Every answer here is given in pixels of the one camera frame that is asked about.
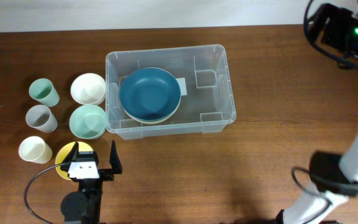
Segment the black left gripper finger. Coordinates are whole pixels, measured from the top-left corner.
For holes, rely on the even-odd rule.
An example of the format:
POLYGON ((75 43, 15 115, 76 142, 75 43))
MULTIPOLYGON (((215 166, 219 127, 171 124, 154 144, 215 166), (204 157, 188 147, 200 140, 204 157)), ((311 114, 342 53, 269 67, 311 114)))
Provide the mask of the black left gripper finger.
POLYGON ((60 152, 62 155, 62 163, 65 162, 70 162, 73 160, 75 154, 78 152, 79 150, 79 142, 71 142, 69 144, 67 144, 66 146, 64 146, 60 152))
POLYGON ((112 140, 112 143, 111 143, 109 163, 111 165, 111 169, 114 174, 122 173, 122 165, 121 165, 119 156, 117 154, 116 143, 114 140, 112 140))

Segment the yellow small bowl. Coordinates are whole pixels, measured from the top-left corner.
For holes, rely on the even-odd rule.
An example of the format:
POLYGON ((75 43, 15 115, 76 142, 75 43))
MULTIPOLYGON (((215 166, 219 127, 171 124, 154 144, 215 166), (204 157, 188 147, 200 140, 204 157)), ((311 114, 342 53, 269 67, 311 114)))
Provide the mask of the yellow small bowl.
MULTIPOLYGON (((80 152, 88 152, 88 151, 93 151, 93 148, 85 143, 85 142, 78 142, 79 144, 79 151, 80 152)), ((65 146, 63 146, 59 152, 56 155, 55 158, 55 164, 60 164, 63 162, 64 158, 66 158, 66 156, 68 155, 68 153, 72 150, 73 146, 75 145, 75 142, 70 142, 68 144, 66 144, 65 146)), ((65 180, 70 180, 70 178, 68 177, 68 173, 61 170, 60 167, 56 167, 55 170, 57 171, 58 175, 65 179, 65 180)))

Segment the mint green small bowl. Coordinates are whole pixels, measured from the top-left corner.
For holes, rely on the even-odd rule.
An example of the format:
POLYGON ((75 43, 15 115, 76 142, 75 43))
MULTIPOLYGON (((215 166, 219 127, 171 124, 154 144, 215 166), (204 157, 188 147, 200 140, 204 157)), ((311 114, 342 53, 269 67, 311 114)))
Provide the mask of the mint green small bowl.
POLYGON ((78 138, 99 138, 106 130, 106 113, 97 105, 80 106, 71 114, 69 127, 78 138))

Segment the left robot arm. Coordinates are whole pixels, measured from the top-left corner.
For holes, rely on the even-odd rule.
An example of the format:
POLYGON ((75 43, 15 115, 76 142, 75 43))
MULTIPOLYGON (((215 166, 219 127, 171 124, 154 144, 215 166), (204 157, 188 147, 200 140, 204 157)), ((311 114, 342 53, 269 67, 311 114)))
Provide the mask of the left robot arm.
POLYGON ((81 152, 78 142, 62 161, 61 170, 78 183, 78 190, 66 195, 60 205, 65 223, 99 223, 103 183, 113 181, 116 174, 122 173, 114 141, 109 155, 111 168, 99 169, 98 162, 97 153, 81 152))

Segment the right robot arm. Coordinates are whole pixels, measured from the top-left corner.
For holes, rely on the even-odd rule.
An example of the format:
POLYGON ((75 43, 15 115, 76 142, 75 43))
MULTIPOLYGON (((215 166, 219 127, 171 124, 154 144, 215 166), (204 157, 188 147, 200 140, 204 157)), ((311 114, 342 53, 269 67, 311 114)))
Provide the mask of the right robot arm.
MULTIPOLYGON (((339 68, 358 71, 358 1, 352 9, 324 3, 312 15, 305 12, 303 30, 308 43, 339 68)), ((310 182, 272 223, 324 223, 336 207, 358 196, 358 134, 345 154, 317 151, 308 169, 294 166, 291 176, 298 170, 310 182)))

